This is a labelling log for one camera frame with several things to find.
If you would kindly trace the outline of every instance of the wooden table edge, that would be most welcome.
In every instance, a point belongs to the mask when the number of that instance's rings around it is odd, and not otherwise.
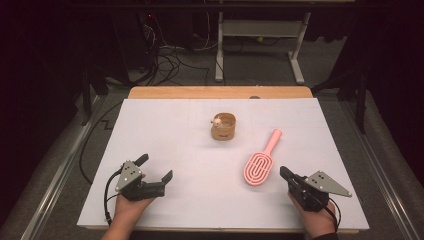
[[[159,86],[134,87],[128,99],[313,98],[305,86]]]

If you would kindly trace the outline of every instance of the human hand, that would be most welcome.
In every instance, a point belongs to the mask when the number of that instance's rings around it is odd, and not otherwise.
[[[118,195],[115,204],[115,214],[112,224],[102,237],[102,240],[124,240],[128,239],[134,226],[141,218],[144,210],[156,198],[143,199],[140,201],[129,201],[122,195]]]
[[[311,238],[336,232],[334,219],[325,209],[321,209],[319,212],[305,211],[290,193],[288,193],[288,195],[299,211],[305,230]],[[334,204],[330,201],[328,202],[327,208],[333,213],[336,211]]]

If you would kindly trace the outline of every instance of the metal rail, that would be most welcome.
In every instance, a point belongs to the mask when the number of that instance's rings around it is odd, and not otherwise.
[[[53,177],[50,186],[48,187],[46,193],[44,194],[44,197],[40,202],[40,205],[38,206],[35,214],[33,215],[25,232],[23,233],[21,240],[34,240],[40,237],[44,226],[46,225],[47,220],[49,219],[50,213],[52,212],[63,187],[65,186],[66,180],[68,179],[69,174],[72,171],[72,167],[74,166],[74,163],[77,159],[75,158],[75,155],[77,154],[81,143],[84,142],[85,138],[87,137],[87,134],[93,124],[93,119],[95,116],[97,116],[104,100],[104,98],[100,98],[98,96],[96,96],[96,98],[94,99],[94,114],[92,115],[93,118],[91,118],[88,123],[80,130],[72,148],[70,149],[62,164],[56,171],[56,174]]]
[[[389,178],[387,177],[383,167],[380,164],[380,161],[376,154],[374,153],[370,143],[368,142],[367,137],[360,132],[355,122],[355,115],[349,106],[349,103],[344,101],[341,103],[342,109],[345,114],[348,116],[352,127],[355,129],[355,132],[368,156],[368,163],[371,168],[371,172],[375,176],[375,180],[380,187],[380,190],[387,202],[387,206],[390,208],[393,217],[397,225],[399,226],[400,231],[402,232],[405,239],[408,240],[420,240],[417,230],[412,224],[401,199],[399,198],[396,190],[393,185],[390,183]]]

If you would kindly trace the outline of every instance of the sleeve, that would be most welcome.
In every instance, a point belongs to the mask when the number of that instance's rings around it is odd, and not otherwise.
[[[337,236],[337,233],[329,233],[329,234],[316,237],[312,240],[339,240],[339,237]]]

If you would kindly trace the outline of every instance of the pink hair brush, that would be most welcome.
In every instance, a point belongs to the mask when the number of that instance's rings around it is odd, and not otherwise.
[[[244,179],[251,186],[262,184],[268,177],[274,161],[271,152],[281,137],[281,130],[274,129],[263,152],[254,153],[244,167]]]

